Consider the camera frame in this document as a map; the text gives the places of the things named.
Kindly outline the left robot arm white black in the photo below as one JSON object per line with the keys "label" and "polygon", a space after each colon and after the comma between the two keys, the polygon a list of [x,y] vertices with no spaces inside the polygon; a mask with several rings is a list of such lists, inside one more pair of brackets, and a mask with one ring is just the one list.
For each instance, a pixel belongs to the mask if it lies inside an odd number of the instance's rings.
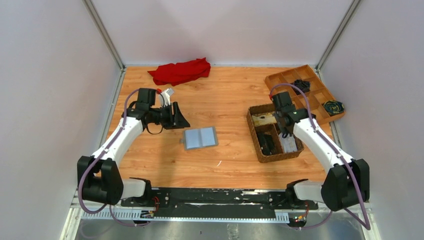
{"label": "left robot arm white black", "polygon": [[191,125],[179,104],[171,101],[172,88],[165,90],[138,88],[124,102],[118,126],[104,144],[77,162],[78,200],[116,205],[134,198],[141,203],[153,199],[152,185],[147,179],[121,177],[119,166],[130,146],[150,124],[162,130],[184,129]]}

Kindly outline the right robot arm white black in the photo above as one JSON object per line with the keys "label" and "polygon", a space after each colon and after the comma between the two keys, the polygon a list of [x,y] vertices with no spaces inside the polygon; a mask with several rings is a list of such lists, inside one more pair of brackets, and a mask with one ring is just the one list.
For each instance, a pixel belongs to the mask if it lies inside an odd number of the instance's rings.
{"label": "right robot arm white black", "polygon": [[326,172],[323,182],[301,179],[286,186],[291,205],[304,201],[325,204],[331,211],[347,210],[359,205],[365,208],[370,198],[370,166],[355,159],[324,133],[306,108],[296,108],[288,92],[270,97],[279,129],[298,138],[319,160]]}

